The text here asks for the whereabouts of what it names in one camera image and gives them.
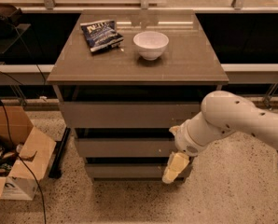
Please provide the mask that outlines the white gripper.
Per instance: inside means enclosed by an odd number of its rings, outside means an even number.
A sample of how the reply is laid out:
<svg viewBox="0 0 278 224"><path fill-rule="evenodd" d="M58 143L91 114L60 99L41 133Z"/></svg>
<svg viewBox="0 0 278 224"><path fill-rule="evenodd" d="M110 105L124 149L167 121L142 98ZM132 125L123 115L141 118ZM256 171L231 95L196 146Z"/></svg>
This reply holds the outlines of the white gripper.
<svg viewBox="0 0 278 224"><path fill-rule="evenodd" d="M176 125L169 129L169 132L174 135L176 148L181 152L170 154L162 176L162 181L165 184L173 183L178 177L186 179L190 174L189 157L196 157L205 150L205 147L197 144L191 138L188 132L189 123L190 120L188 119L180 126Z"/></svg>

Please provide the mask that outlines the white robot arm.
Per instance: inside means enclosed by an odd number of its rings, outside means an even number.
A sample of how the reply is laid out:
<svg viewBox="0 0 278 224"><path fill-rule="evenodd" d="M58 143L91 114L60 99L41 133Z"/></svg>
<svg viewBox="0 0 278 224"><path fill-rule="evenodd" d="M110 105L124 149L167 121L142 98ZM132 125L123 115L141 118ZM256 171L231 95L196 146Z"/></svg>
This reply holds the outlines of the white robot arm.
<svg viewBox="0 0 278 224"><path fill-rule="evenodd" d="M235 132L254 136L278 150L278 114L257 108L251 101L227 91L213 91L202 100L201 111L169 132L176 152L170 154L162 181L171 184L215 140Z"/></svg>

